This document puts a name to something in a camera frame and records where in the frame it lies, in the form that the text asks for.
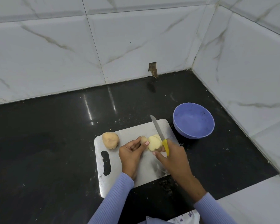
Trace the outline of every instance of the white cutting board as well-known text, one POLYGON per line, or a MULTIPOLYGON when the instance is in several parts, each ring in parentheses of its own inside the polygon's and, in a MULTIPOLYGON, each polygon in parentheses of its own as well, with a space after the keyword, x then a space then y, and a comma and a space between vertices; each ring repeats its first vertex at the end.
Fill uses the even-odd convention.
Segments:
MULTIPOLYGON (((159 119, 157 120, 162 133, 165 138, 171 139, 173 142, 178 144, 178 141, 170 128, 167 120, 159 119)), ((119 136, 119 145, 115 149, 107 149, 104 146, 102 136, 97 136, 94 139, 94 148, 96 152, 96 165, 98 169, 98 182, 100 187, 101 197, 105 198, 109 190, 115 183, 117 177, 122 171, 121 161, 118 155, 119 147, 125 145, 131 140, 137 139, 139 136, 149 137, 154 134, 158 134, 153 122, 141 124, 131 128, 119 130, 115 132, 119 136), (102 151, 107 151, 109 154, 111 172, 109 175, 104 175, 104 162, 101 155, 102 151)), ((161 177, 168 175, 167 170, 164 169, 160 161, 152 154, 151 151, 145 150, 140 159, 137 177, 134 180, 135 187, 146 184, 148 182, 157 180, 161 177)))

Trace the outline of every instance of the peeled potato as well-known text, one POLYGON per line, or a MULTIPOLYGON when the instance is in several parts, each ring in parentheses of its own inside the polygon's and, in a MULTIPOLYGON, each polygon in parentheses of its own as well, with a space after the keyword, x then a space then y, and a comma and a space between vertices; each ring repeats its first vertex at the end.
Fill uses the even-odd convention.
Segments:
POLYGON ((106 148, 114 149, 117 147, 117 145, 119 143, 119 137, 116 133, 105 132, 105 133, 103 133, 102 137, 103 137, 103 143, 106 148))
POLYGON ((154 151, 154 150, 158 149, 162 145, 160 140, 157 137, 150 136, 148 138, 148 140, 149 140, 148 149, 150 151, 154 151))
POLYGON ((162 140, 161 140, 161 138, 160 138, 160 135, 158 135, 158 134, 155 134, 155 135, 153 135, 154 137, 156 137, 157 139, 159 139, 160 140, 160 142, 161 142, 161 145, 162 145, 162 140))
POLYGON ((148 141, 147 137, 142 136, 140 143, 143 144, 144 142, 148 141))

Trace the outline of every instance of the yellow knife handle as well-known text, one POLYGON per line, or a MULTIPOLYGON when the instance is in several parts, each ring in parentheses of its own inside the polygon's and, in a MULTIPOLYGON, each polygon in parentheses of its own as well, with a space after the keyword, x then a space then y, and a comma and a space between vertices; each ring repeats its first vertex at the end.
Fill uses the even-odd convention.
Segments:
POLYGON ((167 143, 167 139, 165 139, 164 141, 162 141, 162 144, 165 148, 165 151, 167 153, 167 156, 169 156, 169 148, 168 148, 168 143, 167 143))

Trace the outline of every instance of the right hand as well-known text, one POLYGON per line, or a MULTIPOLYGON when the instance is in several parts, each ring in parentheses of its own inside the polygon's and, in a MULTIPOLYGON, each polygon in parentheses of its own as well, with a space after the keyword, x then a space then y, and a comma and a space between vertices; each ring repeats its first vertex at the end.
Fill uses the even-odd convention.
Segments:
POLYGON ((177 183, 195 200, 199 201, 206 191, 191 172, 186 151, 184 147, 174 144, 167 139, 169 156, 166 158, 160 152, 154 151, 153 154, 169 171, 177 183))

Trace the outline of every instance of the purple bowl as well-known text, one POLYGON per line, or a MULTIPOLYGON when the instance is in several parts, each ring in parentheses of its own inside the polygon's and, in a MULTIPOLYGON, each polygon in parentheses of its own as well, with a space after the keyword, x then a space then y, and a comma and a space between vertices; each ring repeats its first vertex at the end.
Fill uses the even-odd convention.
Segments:
POLYGON ((199 139, 212 133, 215 121, 211 113, 195 103, 183 103, 173 112, 173 124, 177 132, 189 139, 199 139))

